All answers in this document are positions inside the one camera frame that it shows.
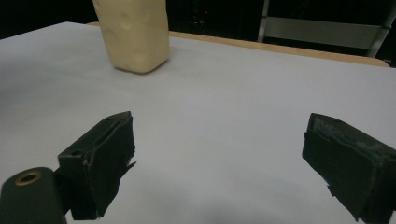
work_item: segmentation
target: wooden table edge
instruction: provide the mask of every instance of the wooden table edge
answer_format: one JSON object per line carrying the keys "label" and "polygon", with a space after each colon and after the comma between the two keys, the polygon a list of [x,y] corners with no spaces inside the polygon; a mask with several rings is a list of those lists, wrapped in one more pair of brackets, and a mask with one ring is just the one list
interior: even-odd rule
{"label": "wooden table edge", "polygon": [[[90,22],[88,24],[93,26],[99,26],[98,21]],[[272,52],[300,55],[300,56],[312,57],[312,58],[320,58],[320,59],[333,60],[333,61],[345,62],[345,63],[360,63],[366,65],[389,67],[387,63],[379,59],[356,56],[356,55],[332,53],[332,52],[313,50],[313,49],[298,49],[298,48],[285,47],[279,45],[250,42],[245,40],[228,39],[228,38],[222,38],[222,37],[216,37],[210,35],[194,35],[194,34],[180,33],[174,31],[169,31],[169,35],[172,37],[207,41],[207,42],[231,45],[241,48],[262,49]]]}

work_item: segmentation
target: beige object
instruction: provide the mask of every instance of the beige object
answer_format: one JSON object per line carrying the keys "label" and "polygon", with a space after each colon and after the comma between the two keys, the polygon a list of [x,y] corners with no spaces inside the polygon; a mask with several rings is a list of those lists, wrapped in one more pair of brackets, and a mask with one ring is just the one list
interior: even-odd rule
{"label": "beige object", "polygon": [[92,0],[110,61],[147,73],[169,58],[165,0]]}

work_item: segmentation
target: white surface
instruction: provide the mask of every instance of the white surface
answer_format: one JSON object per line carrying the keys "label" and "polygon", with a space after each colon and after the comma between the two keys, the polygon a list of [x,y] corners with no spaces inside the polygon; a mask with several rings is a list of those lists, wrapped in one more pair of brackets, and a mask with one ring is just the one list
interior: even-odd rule
{"label": "white surface", "polygon": [[396,147],[395,86],[391,68],[180,38],[137,76],[112,67],[98,27],[63,23],[0,41],[0,182],[57,168],[131,110],[137,165],[94,223],[355,223],[302,159],[303,134],[316,112]]}

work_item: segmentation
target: white table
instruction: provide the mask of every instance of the white table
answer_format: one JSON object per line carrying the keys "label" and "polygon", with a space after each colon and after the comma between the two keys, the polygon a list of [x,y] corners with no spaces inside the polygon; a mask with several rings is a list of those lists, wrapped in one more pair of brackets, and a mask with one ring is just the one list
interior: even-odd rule
{"label": "white table", "polygon": [[0,182],[56,169],[131,110],[137,165],[86,223],[355,223],[302,159],[303,134],[315,112],[396,147],[395,96],[392,68],[175,37],[138,76],[112,67],[98,27],[62,23],[0,41]]}

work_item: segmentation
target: dark background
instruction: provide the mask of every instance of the dark background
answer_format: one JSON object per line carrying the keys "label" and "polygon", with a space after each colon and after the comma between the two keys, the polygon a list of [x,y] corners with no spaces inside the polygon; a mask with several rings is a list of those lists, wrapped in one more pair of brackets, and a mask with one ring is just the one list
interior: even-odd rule
{"label": "dark background", "polygon": [[[306,20],[381,24],[394,0],[272,0],[269,15]],[[256,41],[263,0],[167,0],[169,29]],[[0,38],[63,21],[97,21],[92,0],[0,0]],[[349,49],[283,39],[266,43],[364,55]],[[395,66],[396,31],[390,30],[376,58]]]}

